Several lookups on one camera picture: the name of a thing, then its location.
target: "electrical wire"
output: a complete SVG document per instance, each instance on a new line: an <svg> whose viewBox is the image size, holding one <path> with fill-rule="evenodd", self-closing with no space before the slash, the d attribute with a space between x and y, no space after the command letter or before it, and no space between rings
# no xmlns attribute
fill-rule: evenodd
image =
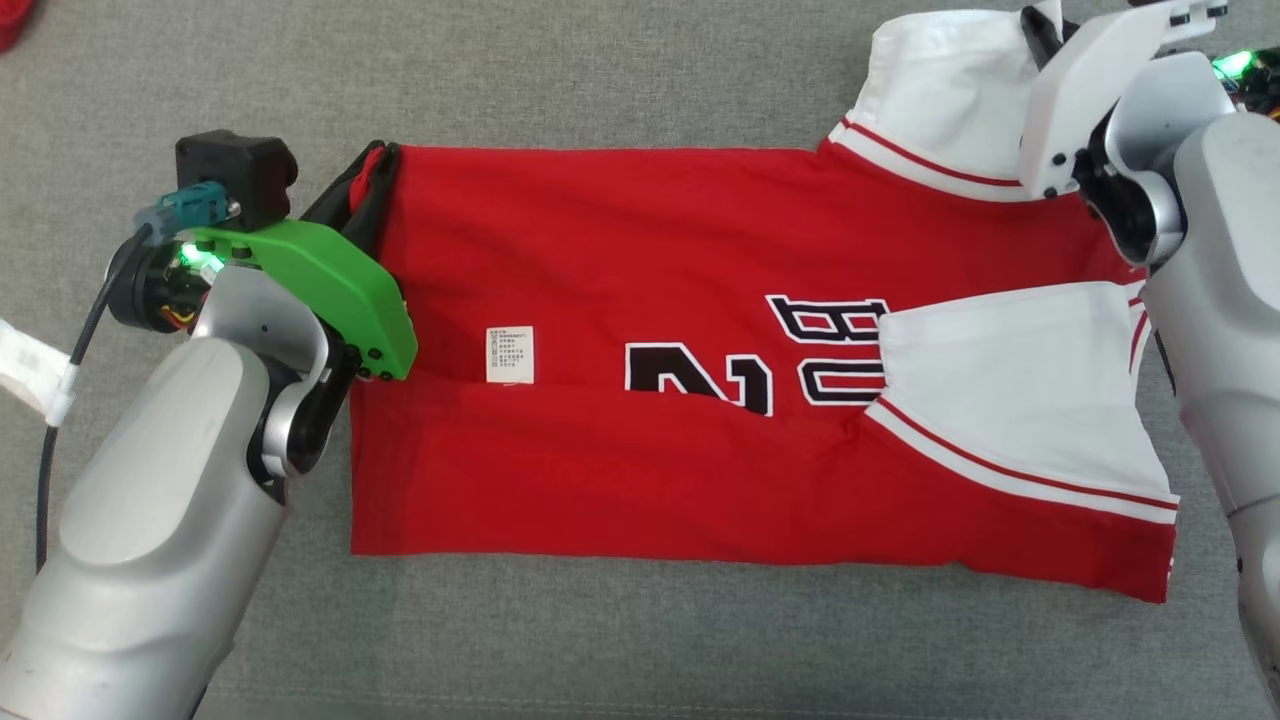
<svg viewBox="0 0 1280 720"><path fill-rule="evenodd" d="M97 329L99 322L102 320L102 314L106 313L106 302L111 296L111 288L120 279L120 270L128 264L123 260L133 256L138 246L151 233L151 225L142 225L129 240L124 241L122 261L113 263L110 272L106 274L106 281L102 282L102 287L97 291L97 297L93 299L88 316L84 318L81 334L76 338L76 345L72 347L70 360L68 361L68 372L76 372L74 369L78 369L84 361L84 354L88 352L88 343L93 340L93 332ZM49 487L54 474L54 448L56 445L58 428L49 425L45 429L45 445L40 451L40 474L36 478L36 573L40 573L45 568L45 561L49 559Z"/></svg>

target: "gray background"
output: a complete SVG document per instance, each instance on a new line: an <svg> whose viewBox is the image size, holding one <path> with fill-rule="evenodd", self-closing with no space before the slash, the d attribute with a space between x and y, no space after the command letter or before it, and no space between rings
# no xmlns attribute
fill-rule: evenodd
<svg viewBox="0 0 1280 720"><path fill-rule="evenodd" d="M300 208L375 137L813 147L852 104L872 31L945 6L45 3L0 56L0 316L69 348L128 219L172 190L183 135L284 137ZM1280 42L1277 10L1236 0L1204 47ZM58 506L173 342L104 323L59 445ZM296 488L202 717L1262 717L1230 537L1149 356L1140 406L1184 498L1166 606L961 569L352 559L344 420ZM5 637L31 580L41 432L0 397Z"/></svg>

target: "white label on cable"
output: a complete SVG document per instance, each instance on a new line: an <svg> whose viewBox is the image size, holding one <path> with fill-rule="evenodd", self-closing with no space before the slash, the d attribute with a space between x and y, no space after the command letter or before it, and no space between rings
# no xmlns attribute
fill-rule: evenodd
<svg viewBox="0 0 1280 720"><path fill-rule="evenodd" d="M0 320L0 387L41 415L59 404L70 357Z"/></svg>
<svg viewBox="0 0 1280 720"><path fill-rule="evenodd" d="M534 382L534 328L489 328L485 343L485 379L490 383Z"/></svg>

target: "red and white shirt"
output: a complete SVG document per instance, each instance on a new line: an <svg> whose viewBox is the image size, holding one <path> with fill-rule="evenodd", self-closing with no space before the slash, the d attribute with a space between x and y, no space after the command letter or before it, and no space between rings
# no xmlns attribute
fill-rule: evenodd
<svg viewBox="0 0 1280 720"><path fill-rule="evenodd" d="M945 59L909 17L815 152L403 147L380 261L420 351L352 392L352 550L961 562L1164 601L1142 277L1078 197L1020 201L1016 131L983 119L1024 91L1016 15L948 15L1005 42L934 106L951 132L878 119L895 87L938 101L883 79Z"/></svg>

